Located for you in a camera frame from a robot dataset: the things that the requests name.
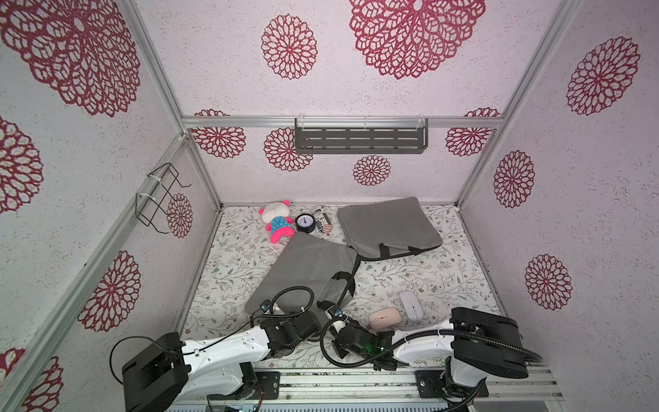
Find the aluminum rail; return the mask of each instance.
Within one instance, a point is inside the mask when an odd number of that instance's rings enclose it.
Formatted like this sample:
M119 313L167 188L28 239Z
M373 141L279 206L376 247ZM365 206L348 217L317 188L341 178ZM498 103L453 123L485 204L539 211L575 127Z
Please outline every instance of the aluminum rail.
M395 403L421 403L432 405L437 399L421 398L418 394L415 372L441 368L400 368L395 372L374 371L372 368L310 368L310 369L255 369L256 372L280 372L279 397L266 403L273 409L283 409L284 405L330 403L339 407L345 404L359 409L363 403L377 403L382 407ZM528 367L526 379L500 378L488 375L486 385L489 397L476 398L474 402L493 401L562 401L563 395L548 367ZM256 400L210 401L213 406L254 405ZM175 403L169 411L181 411L206 405L205 397L195 401Z
M314 127L338 127L358 129L365 127L402 127L415 128L423 126L426 117L380 117L380 116L183 116L183 125L189 129L200 127L295 127L313 129ZM503 119L501 117L467 117L441 116L427 117L428 127L487 127L496 129Z

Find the cable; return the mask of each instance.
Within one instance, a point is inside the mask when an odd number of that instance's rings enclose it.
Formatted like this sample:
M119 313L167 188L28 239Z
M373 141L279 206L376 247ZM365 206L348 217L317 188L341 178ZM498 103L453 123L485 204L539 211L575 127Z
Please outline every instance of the cable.
M254 313L256 313L256 311L254 311L252 313L252 316L250 316L250 320L248 320L246 323L244 323L240 328L236 329L234 332L231 332L229 335L226 335L223 338L221 338L219 340L216 340L215 342L213 342L213 343L211 343L207 346L204 346L204 347L202 347L198 350L203 351L203 350L206 350L206 349L208 349L209 347L211 347L213 345L217 345L218 343L222 342L223 340L225 340L227 338L230 338L231 336L233 336L233 335L237 334L238 332L240 332L240 330L243 329L245 326L247 326L247 324L252 324L253 325L254 320L259 319L261 317L263 317L263 318L279 318L279 319L281 319L281 318L293 318L293 317L296 317L296 316L308 311L309 308L311 307L311 305L313 304L313 301L314 301L314 292L313 292L313 290L311 290L311 288L308 288L306 286L287 287L286 289L284 289L283 291L281 291L277 295L275 295L274 299L272 299L273 305L275 303L275 300L277 300L280 296L282 296L286 292L290 292L290 291L293 291L293 290L305 290L305 291L309 292L309 295L310 295L309 304L307 304L307 306L304 307L301 312L293 313L293 314L267 314L267 315L263 314L263 315L257 316L255 318ZM176 355L176 356L182 356L183 357L183 356L187 356L187 355L193 355L194 353L196 353L196 351L186 352L186 353L170 351L170 350L165 349L164 347L162 347L160 344L158 344L158 342L154 341L153 339L149 338L148 336L127 336L127 337L119 340L117 343L115 343L115 345L112 347L112 350L110 351L110 357L109 357L110 373L112 374L112 377L114 377L114 379L122 385L123 385L123 382L121 382L121 380L119 378L117 378L117 375L115 374L115 371L112 367L112 355L114 354L115 349L117 348L117 346L121 342L123 342L125 340L128 340L128 339L146 339L146 340L150 341L152 344L154 344L158 349L160 349L164 353L168 353L170 355Z
M261 404L263 403L263 386L261 386L259 384L256 384L254 386L256 386L258 388L258 390L260 391L260 394L258 395L258 405L256 406L256 409L254 410L254 412L258 412L259 409L261 409Z
M340 320L346 320L346 319L347 319L347 316L343 317L343 318L330 319L329 322L327 322L325 324L325 326L323 326L323 328L320 330L320 351L323 353L323 356L325 357L325 359L327 359L329 361L329 363L331 363L334 366L337 366L339 368L357 368L357 367L360 367L360 366L365 365L367 363L371 363L375 359L377 359L379 357L382 357L382 356L386 355L387 353L393 351L394 349L396 349L397 347L399 347L400 345L402 345L405 342L405 341L398 341L398 342L394 343L390 348L384 349L382 352L378 353L377 355L373 355L369 358L365 358L365 359L363 359L359 362L343 363L343 362L335 361L334 359L332 359L330 357L330 354L327 352L327 349L325 349L325 334L327 333L327 330L330 328L330 326L334 322L338 322Z
M211 347L211 346L213 346L213 345L216 345L216 344L222 342L223 340L225 340L225 339L227 339L227 338L230 338L231 336L233 336L233 335L237 334L238 332L240 332L240 330L243 329L245 326L247 326L248 323L249 323L249 321L247 321L247 322L244 323L240 328L236 329L235 331L231 332L230 334L226 335L225 337L223 337L223 338L221 338L221 339L219 339L219 340L217 340L217 341L211 343L210 345L204 346L203 348L198 349L198 350L199 350L199 351L203 351L203 350L205 350L205 349L207 349L207 348L209 348L209 347ZM195 354L195 352L196 352L196 351L192 351L192 352L181 353L181 352L170 351L170 350L168 350L168 349L165 349L165 348L162 347L161 345L159 345L156 341L154 341L153 339L149 338L148 336L128 336L128 337L125 337L125 338L119 340L117 343L115 343L115 345L112 347L112 350L110 351L110 359L109 359L109 362L110 362L110 373L112 374L112 377L114 377L114 379L115 379L117 382L119 382L120 384L122 384L122 385L123 385L123 382L121 382L121 381L119 380L119 378L117 378L117 375L115 374L115 371L114 371L114 369L113 369L113 367L112 367L112 354L114 354L115 349L117 348L117 345L119 345L121 342L123 342L123 341L125 341L125 340L128 340L128 339L146 339L146 340L150 341L152 344L154 344L158 349L160 349L161 351L163 351L163 352L165 352L165 353L168 353L168 354L170 354L170 355L176 355L176 356L181 356L181 357L183 357L183 356L187 356L187 355L193 355L193 354Z
M263 309L261 309L261 308L257 308L254 312L252 312L252 314L251 314L250 317L249 317L249 326L251 326L252 328L254 327L254 314L255 314L256 312L258 312L259 310L260 310L260 311L263 311Z
M480 390L483 388L483 385L485 385L485 379L486 378L483 378L483 379L479 380L478 384L474 387L474 390L471 391L469 396L462 399L459 403L455 403L452 406L445 407L444 409L438 409L438 410L433 411L433 412L455 412L455 411L462 410L462 408L464 408L469 402L474 400L474 398L478 395Z
M287 287L286 289L284 289L283 291L281 291L281 292L279 292L277 295L275 295L274 298L272 298L272 303L271 303L272 307L274 308L274 306L275 306L275 302L276 302L277 299L279 299L279 297L282 296L284 293L288 293L288 292L290 292L290 291L296 291L296 290L301 290L301 291L307 291L307 292L309 292L309 303L307 303L307 305L306 305L306 306L305 306L300 312L298 312L298 313L293 313L293 314L270 314L270 313L264 313L264 314L262 314L261 316L264 317L264 318L274 318L274 319L277 319L277 318L292 318L292 317L298 316L298 315L300 315L300 314L302 314L302 313L308 311L308 310L311 308L311 306L314 304L314 291L311 290L311 288L310 288L310 287L307 287L307 286L291 286L291 287Z
M343 363L336 361L330 357L328 354L327 350L325 349L324 346L324 339L325 339L325 334L327 333L327 330L330 328L330 325L332 325L334 322L338 322L339 320L345 320L345 318L334 318L331 319L328 323L323 326L322 330L320 331L320 351L323 353L323 356L325 359L327 359L331 364L339 367L339 368L357 368L362 365L365 365L367 363L371 363L372 361L384 356L385 354L393 351L394 349L398 348L400 345L403 345L405 342L410 341L412 339L417 339L417 338L423 338L425 336L437 336L437 335L449 335L449 336L456 336L458 338L463 338L463 339L471 339L471 340L478 340L484 343L489 343L490 345L493 346L498 346L502 347L504 349L510 349L514 352L518 352L522 355L524 355L524 359L528 362L534 362L534 363L541 363L542 362L542 356L538 355L535 352L529 351L528 349L525 349L523 347L511 345L509 343L506 343L502 340L495 339L495 338L489 338L487 336L480 336L476 335L471 332L464 332L461 330L452 330L452 329L439 329L439 330L425 330L422 332L417 332L415 334L411 334L408 336L405 336L403 339L399 340L398 342L394 343L391 345L391 347L388 347L387 349L382 350L380 353L373 355L371 357L365 358L359 362L353 362L353 363Z

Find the pink plush toy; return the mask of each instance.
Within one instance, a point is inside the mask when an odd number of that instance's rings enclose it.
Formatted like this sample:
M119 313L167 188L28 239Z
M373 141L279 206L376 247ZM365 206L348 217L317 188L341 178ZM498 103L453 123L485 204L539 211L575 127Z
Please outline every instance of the pink plush toy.
M263 219L263 223L267 223L267 231L272 231L270 242L277 243L282 236L291 237L295 234L295 229L291 226L294 222L291 215L291 209L288 207L291 204L288 200L283 202L274 202L267 205L258 211Z

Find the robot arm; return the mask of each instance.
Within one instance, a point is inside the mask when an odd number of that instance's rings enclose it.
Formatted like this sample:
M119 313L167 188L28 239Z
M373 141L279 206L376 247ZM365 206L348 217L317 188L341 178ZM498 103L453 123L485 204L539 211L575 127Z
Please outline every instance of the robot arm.
M321 330L321 349L329 362L336 361L323 346L332 328L333 347L339 357L348 352L372 362L374 369L395 370L418 359L448 357L442 386L450 396L466 397L488 374L525 378L528 372L517 323L502 316L456 308L440 324L413 331L373 334L334 306ZM241 399L253 391L256 376L252 362L282 357L318 331L313 314L303 312L290 319L267 319L247 331L209 340L179 341L177 333L164 335L123 368L127 412L162 412L174 401L195 400L218 394ZM535 361L541 358L535 355Z
M412 331L373 334L345 316L334 306L329 324L321 331L321 350L338 367L356 367L332 359L323 347L331 327L335 352L344 358L356 353L372 362L374 369L396 370L427 357L447 357L443 386L451 396L464 397L488 374L506 378L526 378L526 360L542 357L522 348L517 323L513 319L467 308L455 308L451 318L440 324Z

